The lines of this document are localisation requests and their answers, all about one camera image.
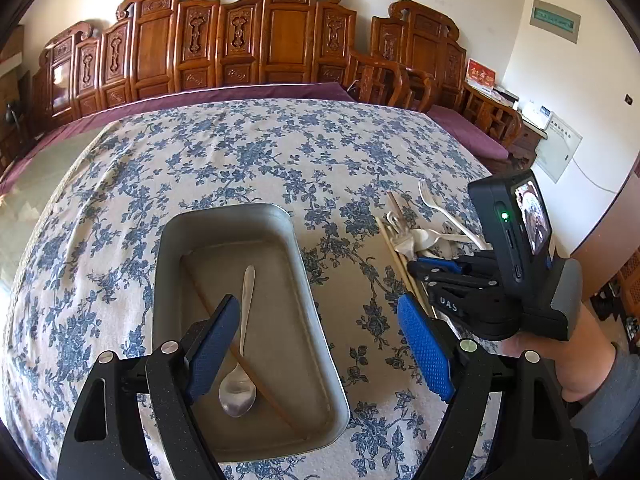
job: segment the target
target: blue floral tablecloth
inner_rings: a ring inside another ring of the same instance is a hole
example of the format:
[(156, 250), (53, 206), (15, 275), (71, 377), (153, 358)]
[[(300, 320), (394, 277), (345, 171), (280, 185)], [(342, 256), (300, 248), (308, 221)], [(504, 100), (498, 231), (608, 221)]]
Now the blue floral tablecloth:
[[(226, 476), (411, 478), (446, 406), (428, 391), (399, 331), (404, 288), (374, 216), (386, 211), (392, 190), (412, 223), (442, 223), (418, 197), (418, 180), (426, 178), (449, 211), (480, 233), (466, 184), (487, 174), (426, 115), (394, 108), (249, 100), (110, 124), (53, 194), (18, 270), (3, 340), (10, 431), (38, 471), (54, 478), (97, 355), (152, 350), (163, 226), (186, 210), (271, 202), (292, 215), (351, 420), (332, 446), (225, 465)], [(168, 480), (147, 399), (141, 412), (158, 478)], [(489, 442), (479, 439), (468, 476)]]

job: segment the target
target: human hand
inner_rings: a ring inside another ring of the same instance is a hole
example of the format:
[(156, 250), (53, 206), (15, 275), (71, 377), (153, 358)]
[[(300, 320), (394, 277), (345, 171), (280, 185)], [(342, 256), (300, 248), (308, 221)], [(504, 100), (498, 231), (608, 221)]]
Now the human hand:
[(562, 398), (568, 402), (593, 394), (609, 375), (616, 358), (616, 348), (583, 304), (569, 341), (520, 332), (502, 344), (505, 355), (520, 357), (526, 350), (535, 350), (542, 357), (553, 359), (556, 376), (562, 386)]

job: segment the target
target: rectangular metal tray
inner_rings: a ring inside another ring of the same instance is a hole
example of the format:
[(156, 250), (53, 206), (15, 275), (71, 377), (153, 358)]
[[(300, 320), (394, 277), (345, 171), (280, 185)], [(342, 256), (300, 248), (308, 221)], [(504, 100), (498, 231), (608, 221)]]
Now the rectangular metal tray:
[(180, 265), (185, 257), (209, 303), (242, 296), (255, 267), (244, 356), (280, 405), (306, 433), (294, 434), (258, 393), (239, 418), (220, 406), (220, 381), (236, 365), (227, 353), (210, 392), (193, 413), (219, 462), (248, 462), (328, 446), (345, 430), (349, 405), (316, 313), (292, 222), (272, 204), (243, 204), (183, 213), (160, 240), (154, 284), (153, 348), (179, 340), (209, 314)]

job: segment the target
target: chopstick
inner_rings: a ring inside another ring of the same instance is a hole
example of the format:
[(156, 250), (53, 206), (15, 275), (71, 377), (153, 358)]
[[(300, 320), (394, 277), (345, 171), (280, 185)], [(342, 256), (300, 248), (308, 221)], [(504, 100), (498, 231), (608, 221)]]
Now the chopstick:
[(378, 225), (378, 228), (380, 229), (380, 233), (382, 234), (382, 237), (385, 239), (386, 247), (389, 249), (389, 252), (391, 253), (391, 258), (394, 261), (394, 267), (396, 268), (396, 272), (401, 277), (402, 282), (404, 283), (404, 288), (406, 288), (406, 290), (414, 294), (414, 296), (418, 300), (418, 303), (420, 303), (420, 306), (424, 309), (424, 311), (428, 314), (428, 316), (435, 317), (435, 311), (433, 311), (433, 307), (428, 308), (424, 303), (424, 300), (420, 293), (420, 289), (418, 289), (418, 285), (415, 282), (414, 277), (409, 275), (406, 272), (406, 258), (402, 254), (396, 253), (396, 250), (394, 249), (394, 246), (391, 243), (391, 238), (389, 238), (389, 233), (386, 230), (386, 226), (382, 223), (382, 220), (377, 216), (375, 217), (375, 220), (376, 220), (376, 224)]
[[(196, 291), (196, 294), (198, 295), (200, 302), (202, 303), (206, 311), (209, 313), (209, 315), (213, 314), (213, 312), (215, 311), (215, 307), (213, 307), (212, 304), (209, 303), (209, 300), (204, 295), (204, 292), (200, 286), (200, 283), (197, 282), (193, 273), (191, 272), (189, 264), (185, 261), (184, 258), (181, 259), (181, 262), (184, 266), (184, 270), (187, 276), (191, 280), (191, 285), (193, 285), (193, 288)], [(240, 355), (240, 349), (238, 348), (238, 345), (235, 342), (231, 343), (231, 345), (229, 346), (229, 351), (231, 352), (231, 355), (236, 359), (236, 361), (238, 361), (238, 364), (242, 367), (242, 370), (244, 370), (246, 374), (249, 376), (249, 378), (254, 382), (256, 389), (264, 397), (264, 400), (266, 400), (269, 403), (269, 405), (273, 408), (273, 411), (275, 411), (276, 414), (293, 430), (293, 432), (296, 434), (298, 438), (301, 438), (302, 440), (306, 440), (306, 433), (302, 431), (302, 429), (296, 424), (296, 421), (278, 403), (276, 398), (268, 389), (267, 385), (264, 384), (264, 382), (262, 382), (260, 377), (255, 373), (254, 369), (248, 363), (248, 361)]]

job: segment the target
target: wooden chair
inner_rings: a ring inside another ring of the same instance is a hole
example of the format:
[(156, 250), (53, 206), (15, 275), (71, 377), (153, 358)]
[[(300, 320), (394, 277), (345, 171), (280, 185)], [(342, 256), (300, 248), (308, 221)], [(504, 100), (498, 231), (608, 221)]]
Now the wooden chair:
[(370, 54), (410, 70), (420, 111), (432, 104), (457, 109), (462, 98), (466, 50), (453, 20), (412, 0), (389, 5), (389, 17), (371, 20)]
[(403, 66), (354, 51), (349, 54), (343, 86), (360, 103), (409, 109), (414, 100)]
[(414, 109), (439, 105), (460, 113), (504, 147), (522, 131), (517, 110), (500, 104), (464, 82), (466, 50), (460, 30), (445, 14), (412, 0), (389, 5), (389, 17), (371, 21), (371, 55), (406, 67)]

